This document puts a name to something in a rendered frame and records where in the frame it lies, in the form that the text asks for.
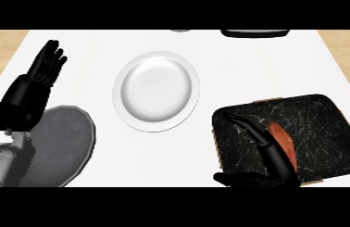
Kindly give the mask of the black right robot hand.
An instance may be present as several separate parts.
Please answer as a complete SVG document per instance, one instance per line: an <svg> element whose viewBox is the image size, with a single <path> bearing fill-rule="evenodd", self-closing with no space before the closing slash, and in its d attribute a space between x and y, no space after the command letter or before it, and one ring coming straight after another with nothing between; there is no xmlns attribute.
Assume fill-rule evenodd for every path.
<svg viewBox="0 0 350 227"><path fill-rule="evenodd" d="M242 117L225 113L228 121L241 126L257 143L260 156L268 168L268 176L257 172L228 174L217 172L213 179L228 187L300 187L300 179L287 152L269 131L260 131L257 126Z"/></svg>

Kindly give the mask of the black marble tray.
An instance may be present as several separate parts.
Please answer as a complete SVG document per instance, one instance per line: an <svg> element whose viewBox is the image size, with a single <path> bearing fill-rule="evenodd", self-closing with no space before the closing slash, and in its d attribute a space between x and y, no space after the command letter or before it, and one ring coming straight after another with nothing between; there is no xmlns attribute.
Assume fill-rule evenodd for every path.
<svg viewBox="0 0 350 227"><path fill-rule="evenodd" d="M303 95L219 108L211 115L223 172L259 172L268 168L248 132L225 115L245 118L260 130L278 123L296 147L299 178L304 183L350 174L350 123L325 95Z"/></svg>

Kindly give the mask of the black appliance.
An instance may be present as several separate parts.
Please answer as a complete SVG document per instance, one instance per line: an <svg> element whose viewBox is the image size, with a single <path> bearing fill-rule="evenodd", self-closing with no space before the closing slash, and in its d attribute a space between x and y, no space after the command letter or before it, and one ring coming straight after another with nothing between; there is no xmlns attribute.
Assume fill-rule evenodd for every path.
<svg viewBox="0 0 350 227"><path fill-rule="evenodd" d="M234 38L273 38L287 36L290 30L222 30L222 33Z"/></svg>

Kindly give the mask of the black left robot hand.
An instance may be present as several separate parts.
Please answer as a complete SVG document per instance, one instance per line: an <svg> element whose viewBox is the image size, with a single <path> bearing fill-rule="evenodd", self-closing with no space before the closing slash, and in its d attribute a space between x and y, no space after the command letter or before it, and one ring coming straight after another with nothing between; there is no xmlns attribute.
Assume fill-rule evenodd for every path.
<svg viewBox="0 0 350 227"><path fill-rule="evenodd" d="M0 100L0 131L28 132L40 122L65 62L59 41L49 40L28 73L18 76Z"/></svg>

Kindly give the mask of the white oval plate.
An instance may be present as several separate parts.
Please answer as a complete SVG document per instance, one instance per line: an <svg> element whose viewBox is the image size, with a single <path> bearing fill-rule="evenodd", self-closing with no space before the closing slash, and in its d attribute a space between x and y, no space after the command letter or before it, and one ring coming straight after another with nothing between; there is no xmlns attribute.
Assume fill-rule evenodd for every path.
<svg viewBox="0 0 350 227"><path fill-rule="evenodd" d="M124 123L143 132L173 129L194 113L200 79L191 62L155 51L123 67L114 83L114 108Z"/></svg>

